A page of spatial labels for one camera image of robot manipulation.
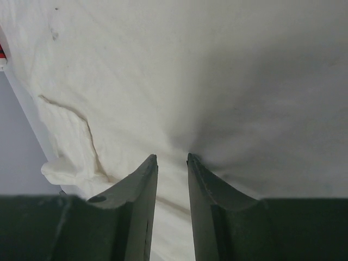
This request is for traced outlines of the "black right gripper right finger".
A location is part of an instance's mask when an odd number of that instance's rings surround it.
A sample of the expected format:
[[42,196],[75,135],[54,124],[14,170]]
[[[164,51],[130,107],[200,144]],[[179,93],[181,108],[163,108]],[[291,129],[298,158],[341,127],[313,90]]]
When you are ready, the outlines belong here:
[[347,199],[257,200],[187,165],[197,260],[347,260]]

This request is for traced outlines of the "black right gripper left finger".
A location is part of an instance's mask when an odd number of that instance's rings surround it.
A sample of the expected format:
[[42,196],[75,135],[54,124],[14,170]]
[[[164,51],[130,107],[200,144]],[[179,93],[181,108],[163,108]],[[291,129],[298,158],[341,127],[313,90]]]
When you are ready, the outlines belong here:
[[89,200],[2,196],[1,260],[149,260],[157,180],[152,154]]

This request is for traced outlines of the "cream white t shirt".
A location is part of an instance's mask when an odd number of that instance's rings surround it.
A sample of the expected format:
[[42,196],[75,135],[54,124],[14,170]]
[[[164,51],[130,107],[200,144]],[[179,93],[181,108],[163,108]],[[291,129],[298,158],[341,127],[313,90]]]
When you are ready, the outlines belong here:
[[194,260],[189,153],[254,197],[347,197],[347,1],[1,1],[8,69],[88,198],[156,154],[152,251]]

